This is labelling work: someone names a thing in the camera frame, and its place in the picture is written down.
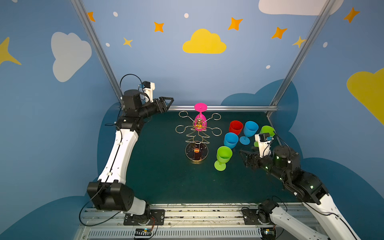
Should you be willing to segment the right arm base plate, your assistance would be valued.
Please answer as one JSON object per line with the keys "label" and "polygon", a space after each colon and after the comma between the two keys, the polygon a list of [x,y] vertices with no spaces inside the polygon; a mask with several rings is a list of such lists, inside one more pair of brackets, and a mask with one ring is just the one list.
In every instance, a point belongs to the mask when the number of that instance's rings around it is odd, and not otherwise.
{"label": "right arm base plate", "polygon": [[242,208],[245,225],[275,225],[269,214],[263,210]]}

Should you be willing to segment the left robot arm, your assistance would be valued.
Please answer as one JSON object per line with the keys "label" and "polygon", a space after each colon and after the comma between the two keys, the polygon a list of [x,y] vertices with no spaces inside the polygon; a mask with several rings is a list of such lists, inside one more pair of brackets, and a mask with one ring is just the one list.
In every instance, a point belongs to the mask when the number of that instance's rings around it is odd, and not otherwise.
{"label": "left robot arm", "polygon": [[137,216],[148,216],[149,205],[135,197],[126,185],[128,164],[138,141],[145,119],[169,110],[174,99],[160,97],[143,103],[147,93],[127,90],[121,97],[123,115],[118,118],[115,142],[107,164],[96,182],[90,182],[87,193],[98,210],[121,211]]}

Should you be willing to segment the pink wine glass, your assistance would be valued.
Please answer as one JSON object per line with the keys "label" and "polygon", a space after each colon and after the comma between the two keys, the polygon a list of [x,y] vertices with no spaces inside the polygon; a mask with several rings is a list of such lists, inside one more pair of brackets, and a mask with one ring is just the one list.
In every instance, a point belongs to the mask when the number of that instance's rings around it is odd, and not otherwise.
{"label": "pink wine glass", "polygon": [[195,111],[199,114],[195,117],[194,128],[198,132],[205,131],[207,129],[207,118],[204,116],[203,112],[208,109],[208,106],[204,103],[198,103],[195,105]]}

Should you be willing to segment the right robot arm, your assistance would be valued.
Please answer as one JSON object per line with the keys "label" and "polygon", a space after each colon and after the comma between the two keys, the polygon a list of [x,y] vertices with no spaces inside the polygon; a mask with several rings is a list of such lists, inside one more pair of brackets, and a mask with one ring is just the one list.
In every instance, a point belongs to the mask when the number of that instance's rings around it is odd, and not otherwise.
{"label": "right robot arm", "polygon": [[314,174],[302,170],[299,154],[288,146],[266,151],[239,151],[246,167],[262,169],[281,181],[317,219],[325,230],[321,234],[303,224],[272,199],[258,206],[257,221],[262,225],[277,225],[300,240],[358,240],[359,236],[336,207],[323,182]]}

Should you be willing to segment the blue wine glass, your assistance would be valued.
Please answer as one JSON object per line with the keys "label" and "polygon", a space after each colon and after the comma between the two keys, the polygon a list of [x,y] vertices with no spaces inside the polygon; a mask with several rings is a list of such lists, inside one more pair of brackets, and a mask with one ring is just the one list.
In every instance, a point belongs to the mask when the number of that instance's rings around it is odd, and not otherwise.
{"label": "blue wine glass", "polygon": [[224,138],[224,146],[233,149],[239,142],[239,137],[235,133],[227,133]]}
{"label": "blue wine glass", "polygon": [[259,129],[259,125],[254,121],[247,121],[244,125],[243,132],[244,136],[240,137],[240,143],[242,145],[249,145],[251,138],[255,136],[256,132]]}

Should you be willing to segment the red wine glass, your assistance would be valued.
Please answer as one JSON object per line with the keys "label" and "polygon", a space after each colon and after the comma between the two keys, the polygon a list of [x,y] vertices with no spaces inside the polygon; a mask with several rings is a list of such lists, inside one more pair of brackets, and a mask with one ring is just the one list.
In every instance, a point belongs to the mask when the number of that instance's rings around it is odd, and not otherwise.
{"label": "red wine glass", "polygon": [[242,132],[244,125],[240,121],[231,121],[229,126],[229,132],[239,135]]}

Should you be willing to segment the green wine glass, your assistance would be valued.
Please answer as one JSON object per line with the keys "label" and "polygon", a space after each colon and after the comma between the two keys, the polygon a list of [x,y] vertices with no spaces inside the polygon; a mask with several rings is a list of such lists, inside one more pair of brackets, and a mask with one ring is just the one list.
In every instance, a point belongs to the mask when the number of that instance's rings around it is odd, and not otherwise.
{"label": "green wine glass", "polygon": [[214,163],[214,167],[217,171],[224,171],[226,169],[226,163],[233,156],[233,151],[229,147],[221,146],[217,150],[217,160]]}
{"label": "green wine glass", "polygon": [[272,128],[271,126],[263,126],[260,132],[257,135],[255,135],[254,147],[259,146],[259,142],[257,140],[259,139],[259,135],[261,134],[270,134],[270,136],[267,137],[267,144],[269,144],[274,139],[275,129]]}

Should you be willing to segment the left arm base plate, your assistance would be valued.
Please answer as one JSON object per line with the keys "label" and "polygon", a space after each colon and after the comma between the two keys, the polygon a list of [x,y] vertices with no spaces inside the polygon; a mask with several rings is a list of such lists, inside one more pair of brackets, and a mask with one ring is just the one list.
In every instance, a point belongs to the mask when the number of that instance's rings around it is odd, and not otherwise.
{"label": "left arm base plate", "polygon": [[165,210],[150,210],[144,215],[126,214],[124,218],[124,226],[163,226],[165,220]]}

